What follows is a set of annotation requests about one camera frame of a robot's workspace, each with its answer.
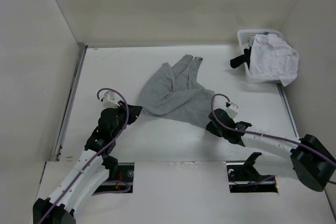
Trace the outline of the grey tank top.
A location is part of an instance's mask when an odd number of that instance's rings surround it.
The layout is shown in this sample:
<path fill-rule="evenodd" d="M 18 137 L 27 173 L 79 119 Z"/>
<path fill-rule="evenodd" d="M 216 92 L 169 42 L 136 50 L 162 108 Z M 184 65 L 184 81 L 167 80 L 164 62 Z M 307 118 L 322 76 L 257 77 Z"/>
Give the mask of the grey tank top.
<path fill-rule="evenodd" d="M 185 55 L 173 66 L 164 63 L 138 96 L 145 114 L 206 128 L 215 92 L 197 82 L 202 61 L 202 57 Z"/>

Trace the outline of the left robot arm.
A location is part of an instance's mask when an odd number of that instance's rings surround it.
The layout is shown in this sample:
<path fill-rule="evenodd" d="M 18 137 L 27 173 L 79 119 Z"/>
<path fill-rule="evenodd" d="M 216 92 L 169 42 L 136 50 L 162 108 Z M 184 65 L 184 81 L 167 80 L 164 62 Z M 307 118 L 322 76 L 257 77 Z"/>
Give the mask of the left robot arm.
<path fill-rule="evenodd" d="M 138 119 L 141 111 L 141 106 L 123 101 L 115 108 L 101 111 L 98 125 L 72 170 L 46 199 L 35 201 L 34 223 L 76 223 L 78 213 L 98 187 L 116 179 L 118 160 L 110 153 L 116 139 Z"/>

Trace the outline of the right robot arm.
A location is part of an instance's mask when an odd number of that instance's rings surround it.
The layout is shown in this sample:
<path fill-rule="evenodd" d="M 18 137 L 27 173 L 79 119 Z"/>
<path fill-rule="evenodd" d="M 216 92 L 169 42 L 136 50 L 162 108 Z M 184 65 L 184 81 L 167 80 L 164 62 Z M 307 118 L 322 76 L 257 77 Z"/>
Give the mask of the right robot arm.
<path fill-rule="evenodd" d="M 335 158 L 313 135 L 290 140 L 262 131 L 249 131 L 248 122 L 235 122 L 223 109 L 212 111 L 206 130 L 231 144 L 256 149 L 239 169 L 229 168 L 231 182 L 258 185 L 275 176 L 293 178 L 321 192 L 335 172 Z"/>

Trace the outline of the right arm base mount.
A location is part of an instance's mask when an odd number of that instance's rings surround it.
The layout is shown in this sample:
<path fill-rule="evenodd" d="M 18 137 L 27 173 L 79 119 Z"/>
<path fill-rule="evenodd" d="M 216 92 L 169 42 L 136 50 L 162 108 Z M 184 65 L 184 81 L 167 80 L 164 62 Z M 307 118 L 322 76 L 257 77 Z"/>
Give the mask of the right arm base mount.
<path fill-rule="evenodd" d="M 261 153 L 252 153 L 245 161 L 226 163 L 231 193 L 277 193 L 275 176 L 260 175 L 254 164 Z"/>

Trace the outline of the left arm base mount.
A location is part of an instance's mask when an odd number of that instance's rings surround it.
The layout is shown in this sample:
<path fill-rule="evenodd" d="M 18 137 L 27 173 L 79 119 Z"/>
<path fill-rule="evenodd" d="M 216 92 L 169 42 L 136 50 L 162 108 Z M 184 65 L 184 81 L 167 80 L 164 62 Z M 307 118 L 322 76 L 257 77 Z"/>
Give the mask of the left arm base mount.
<path fill-rule="evenodd" d="M 114 157 L 108 157 L 103 166 L 109 169 L 108 178 L 94 191 L 98 194 L 122 194 L 133 192 L 134 163 L 119 163 Z"/>

